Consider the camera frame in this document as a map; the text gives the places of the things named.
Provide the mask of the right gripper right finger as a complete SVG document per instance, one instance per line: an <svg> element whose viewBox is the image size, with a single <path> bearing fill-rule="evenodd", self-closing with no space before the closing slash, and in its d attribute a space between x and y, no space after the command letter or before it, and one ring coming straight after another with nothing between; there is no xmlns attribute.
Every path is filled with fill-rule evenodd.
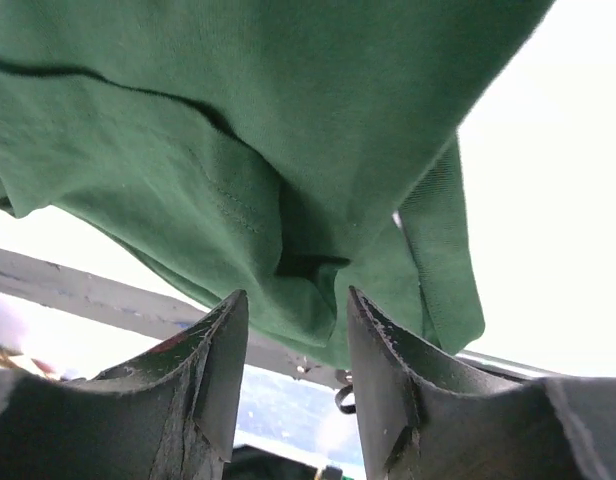
<svg viewBox="0 0 616 480"><path fill-rule="evenodd" d="M351 289L348 343L370 479L616 479L616 378L514 382L394 324Z"/></svg>

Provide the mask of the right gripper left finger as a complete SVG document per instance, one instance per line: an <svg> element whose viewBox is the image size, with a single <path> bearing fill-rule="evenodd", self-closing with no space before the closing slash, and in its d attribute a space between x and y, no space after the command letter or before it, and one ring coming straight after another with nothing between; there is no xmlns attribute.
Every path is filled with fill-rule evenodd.
<svg viewBox="0 0 616 480"><path fill-rule="evenodd" d="M232 455L248 340L235 291L90 380L0 370L0 479L218 479Z"/></svg>

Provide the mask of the white and green t shirt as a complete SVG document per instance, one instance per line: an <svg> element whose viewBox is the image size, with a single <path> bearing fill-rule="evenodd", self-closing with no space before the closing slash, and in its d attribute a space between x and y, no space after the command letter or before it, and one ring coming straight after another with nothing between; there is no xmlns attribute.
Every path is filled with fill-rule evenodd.
<svg viewBox="0 0 616 480"><path fill-rule="evenodd" d="M547 1L0 1L0 209L64 210L350 365L361 289L448 353L485 323L457 130Z"/></svg>

